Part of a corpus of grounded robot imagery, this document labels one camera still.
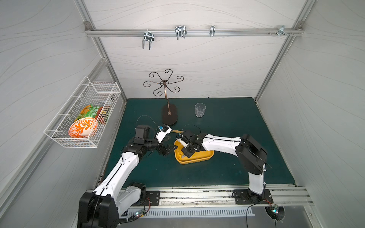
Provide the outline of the yellow plastic storage box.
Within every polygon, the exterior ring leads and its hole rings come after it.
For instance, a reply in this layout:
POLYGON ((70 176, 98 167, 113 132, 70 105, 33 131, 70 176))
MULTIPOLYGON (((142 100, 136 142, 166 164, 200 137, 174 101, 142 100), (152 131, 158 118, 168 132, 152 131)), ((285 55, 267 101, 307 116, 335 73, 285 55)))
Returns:
POLYGON ((174 146, 177 147, 175 149, 175 158, 182 165, 189 164, 189 163, 207 161, 207 160, 211 159, 214 156, 214 151, 201 151, 201 152, 194 153, 190 158, 188 158, 182 152, 182 149, 184 147, 180 142, 178 142, 178 140, 176 140, 174 142, 174 146))

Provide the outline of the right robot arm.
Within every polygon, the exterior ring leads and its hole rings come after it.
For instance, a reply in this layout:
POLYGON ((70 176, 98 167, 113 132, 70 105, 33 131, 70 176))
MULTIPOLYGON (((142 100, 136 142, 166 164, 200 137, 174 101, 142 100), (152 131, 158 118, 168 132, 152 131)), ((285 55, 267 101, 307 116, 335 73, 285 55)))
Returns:
POLYGON ((236 156, 249 174, 248 194, 263 199, 265 191, 267 151, 251 135, 221 137, 211 134, 195 135, 186 131, 177 136, 188 158, 202 151, 219 151, 236 156))

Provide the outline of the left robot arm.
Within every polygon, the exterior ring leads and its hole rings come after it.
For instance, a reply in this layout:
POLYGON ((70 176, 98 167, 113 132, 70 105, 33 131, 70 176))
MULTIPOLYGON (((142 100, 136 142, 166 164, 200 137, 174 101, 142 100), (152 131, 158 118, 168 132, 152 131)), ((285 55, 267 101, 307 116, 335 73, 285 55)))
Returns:
POLYGON ((171 127, 159 126, 153 138, 149 137, 149 130, 148 125, 138 125, 135 136, 123 148, 110 174, 92 192, 82 195, 79 200, 79 228, 115 228, 133 204, 145 201, 144 184, 133 183, 123 193, 120 190, 148 151, 158 151, 162 155, 169 153, 163 140, 171 133, 171 127))

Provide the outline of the metal mug tree stand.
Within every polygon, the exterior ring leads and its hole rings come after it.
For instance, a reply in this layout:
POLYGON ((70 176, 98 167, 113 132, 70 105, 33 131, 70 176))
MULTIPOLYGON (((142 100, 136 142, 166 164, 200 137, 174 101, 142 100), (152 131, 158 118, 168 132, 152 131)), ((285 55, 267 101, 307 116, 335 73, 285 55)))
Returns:
POLYGON ((167 79, 163 79, 158 72, 151 72, 149 73, 149 78, 157 78, 160 81, 152 81, 147 80, 143 83, 143 86, 145 88, 150 88, 152 84, 156 84, 158 87, 153 91, 153 95, 155 97, 162 97, 164 96, 167 104, 163 106, 162 108, 162 122, 166 125, 174 125, 177 123, 177 106, 170 103, 169 97, 167 95, 167 92, 170 91, 171 93, 179 93, 181 91, 179 86, 176 86, 175 84, 183 82, 184 77, 181 75, 178 75, 176 77, 176 80, 173 82, 170 82, 170 79, 173 75, 172 69, 166 69, 164 71, 165 74, 168 75, 167 79))

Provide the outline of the clear drinking glass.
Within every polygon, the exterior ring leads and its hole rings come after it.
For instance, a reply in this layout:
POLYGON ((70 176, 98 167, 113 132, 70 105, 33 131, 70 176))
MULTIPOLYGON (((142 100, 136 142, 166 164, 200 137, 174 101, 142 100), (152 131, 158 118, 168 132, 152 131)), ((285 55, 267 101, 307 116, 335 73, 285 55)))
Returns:
POLYGON ((203 103, 197 103, 195 105, 195 115, 198 118, 202 118, 205 114, 206 105, 203 103))

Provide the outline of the orange patterned bowl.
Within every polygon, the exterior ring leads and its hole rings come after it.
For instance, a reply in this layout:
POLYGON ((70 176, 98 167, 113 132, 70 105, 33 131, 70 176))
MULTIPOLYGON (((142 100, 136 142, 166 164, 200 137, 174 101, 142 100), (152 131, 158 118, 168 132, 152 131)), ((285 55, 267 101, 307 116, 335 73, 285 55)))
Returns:
POLYGON ((98 121, 95 118, 82 118, 74 122, 68 130, 71 138, 88 138, 95 135, 98 129, 98 121))

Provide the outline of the green snack packet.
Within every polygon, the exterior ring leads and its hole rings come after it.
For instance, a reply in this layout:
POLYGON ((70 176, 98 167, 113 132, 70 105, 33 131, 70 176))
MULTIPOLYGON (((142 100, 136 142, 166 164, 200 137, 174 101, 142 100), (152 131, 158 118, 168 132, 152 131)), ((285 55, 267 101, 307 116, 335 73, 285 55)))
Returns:
POLYGON ((109 114, 110 114, 111 106, 93 106, 88 105, 84 107, 84 109, 79 113, 77 118, 75 119, 75 122, 82 119, 82 118, 95 118, 97 119, 101 124, 106 124, 109 114))

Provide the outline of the small metal hook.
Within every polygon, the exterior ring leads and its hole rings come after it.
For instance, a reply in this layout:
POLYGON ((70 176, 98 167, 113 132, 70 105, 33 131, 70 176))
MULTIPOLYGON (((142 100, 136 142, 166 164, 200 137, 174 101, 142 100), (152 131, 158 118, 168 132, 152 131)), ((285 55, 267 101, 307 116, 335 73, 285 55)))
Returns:
POLYGON ((214 25, 212 25, 211 27, 210 27, 210 37, 214 37, 214 35, 215 35, 215 26, 214 25))

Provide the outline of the metal double hook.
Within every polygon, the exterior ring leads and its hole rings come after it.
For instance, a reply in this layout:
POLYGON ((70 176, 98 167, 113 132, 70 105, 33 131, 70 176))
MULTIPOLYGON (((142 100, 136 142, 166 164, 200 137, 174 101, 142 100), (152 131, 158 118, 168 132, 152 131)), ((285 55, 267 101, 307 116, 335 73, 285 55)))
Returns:
POLYGON ((153 41, 155 40, 155 36, 152 32, 147 31, 144 33, 143 40, 142 40, 142 49, 145 48, 146 43, 148 43, 148 50, 151 50, 151 46, 153 41))

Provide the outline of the metal loop hook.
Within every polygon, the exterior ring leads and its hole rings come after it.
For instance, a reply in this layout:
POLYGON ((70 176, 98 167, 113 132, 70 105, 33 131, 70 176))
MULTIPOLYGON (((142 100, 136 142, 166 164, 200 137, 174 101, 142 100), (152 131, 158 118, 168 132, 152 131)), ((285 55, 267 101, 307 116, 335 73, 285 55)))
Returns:
POLYGON ((187 34, 186 26, 180 25, 180 26, 175 27, 175 34, 176 34, 177 40, 179 40, 179 38, 185 39, 185 36, 187 34))

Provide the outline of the metal corner hook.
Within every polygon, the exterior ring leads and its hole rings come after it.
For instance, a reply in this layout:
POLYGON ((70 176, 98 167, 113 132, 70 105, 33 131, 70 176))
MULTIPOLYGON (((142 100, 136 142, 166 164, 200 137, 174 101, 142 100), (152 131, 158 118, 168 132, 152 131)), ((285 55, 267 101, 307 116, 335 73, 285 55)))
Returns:
POLYGON ((270 36, 276 36, 276 37, 280 37, 280 36, 286 36, 286 37, 289 37, 289 36, 293 36, 294 34, 292 32, 287 32, 285 30, 285 26, 281 26, 278 31, 274 32, 274 33, 271 33, 271 32, 268 32, 268 34, 270 36))

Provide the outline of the aluminium front rail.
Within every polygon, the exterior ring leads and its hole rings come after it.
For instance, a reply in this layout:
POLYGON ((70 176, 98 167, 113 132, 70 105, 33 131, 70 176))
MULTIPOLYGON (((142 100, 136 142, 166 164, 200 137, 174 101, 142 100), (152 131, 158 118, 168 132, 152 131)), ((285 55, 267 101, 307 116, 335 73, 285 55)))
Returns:
POLYGON ((208 208, 245 206, 313 206, 314 202, 305 187, 290 184, 269 184, 273 204, 237 205, 232 197, 234 190, 248 189, 248 185, 216 185, 195 187, 147 188, 146 191, 160 191, 159 206, 134 206, 141 208, 208 208))

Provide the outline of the aluminium rail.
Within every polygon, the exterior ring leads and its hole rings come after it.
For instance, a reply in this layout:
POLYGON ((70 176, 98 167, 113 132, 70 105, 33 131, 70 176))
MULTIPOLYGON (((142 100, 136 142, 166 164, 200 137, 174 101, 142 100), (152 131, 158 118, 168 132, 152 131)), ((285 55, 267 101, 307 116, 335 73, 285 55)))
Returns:
POLYGON ((305 187, 290 184, 269 184, 273 204, 237 205, 232 197, 234 190, 248 189, 248 185, 216 185, 195 187, 147 188, 146 191, 160 191, 159 206, 134 206, 141 208, 208 208, 245 206, 313 206, 314 202, 305 187))
MULTIPOLYGON (((279 28, 218 28, 215 27, 214 37, 266 37, 268 32, 274 33, 279 28)), ((187 37, 210 37, 209 28, 187 28, 187 37)), ((293 36, 302 36, 305 30, 301 26, 294 28, 285 28, 287 32, 292 32, 293 36)), ((89 37, 139 37, 142 38, 144 33, 150 31, 157 37, 175 37, 175 28, 156 28, 156 29, 89 29, 85 33, 89 37)))

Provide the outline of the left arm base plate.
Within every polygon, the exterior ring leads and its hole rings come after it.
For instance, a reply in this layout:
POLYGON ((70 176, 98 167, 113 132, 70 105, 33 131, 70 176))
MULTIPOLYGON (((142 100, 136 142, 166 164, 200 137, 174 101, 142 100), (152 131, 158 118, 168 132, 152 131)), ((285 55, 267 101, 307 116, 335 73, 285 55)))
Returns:
POLYGON ((159 206, 160 191, 144 191, 141 193, 139 201, 134 206, 159 206))

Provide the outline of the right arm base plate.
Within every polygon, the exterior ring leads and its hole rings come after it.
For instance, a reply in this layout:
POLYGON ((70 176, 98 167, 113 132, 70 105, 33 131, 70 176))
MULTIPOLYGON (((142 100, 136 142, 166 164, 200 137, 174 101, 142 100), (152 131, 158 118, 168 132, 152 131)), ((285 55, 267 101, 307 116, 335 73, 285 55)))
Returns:
POLYGON ((237 205, 274 203, 271 192, 268 189, 264 189, 262 194, 256 194, 249 189, 238 189, 233 191, 232 197, 237 205))

